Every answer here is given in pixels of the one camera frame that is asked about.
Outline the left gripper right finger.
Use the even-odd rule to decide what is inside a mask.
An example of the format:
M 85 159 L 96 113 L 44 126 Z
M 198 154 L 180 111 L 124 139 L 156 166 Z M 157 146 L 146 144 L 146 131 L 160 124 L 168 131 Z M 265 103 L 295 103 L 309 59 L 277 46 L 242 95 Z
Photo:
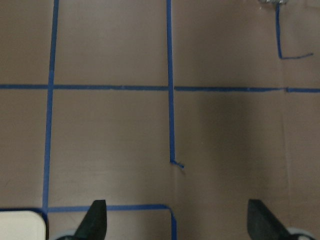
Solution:
M 249 199 L 246 228 L 252 240 L 314 240 L 310 232 L 285 227 L 260 199 Z

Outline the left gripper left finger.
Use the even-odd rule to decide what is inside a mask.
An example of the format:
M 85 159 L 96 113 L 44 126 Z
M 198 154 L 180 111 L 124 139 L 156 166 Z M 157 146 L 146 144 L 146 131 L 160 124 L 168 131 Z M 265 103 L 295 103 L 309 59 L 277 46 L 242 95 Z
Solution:
M 105 200 L 94 200 L 73 234 L 55 240 L 104 240 L 107 235 L 107 205 Z

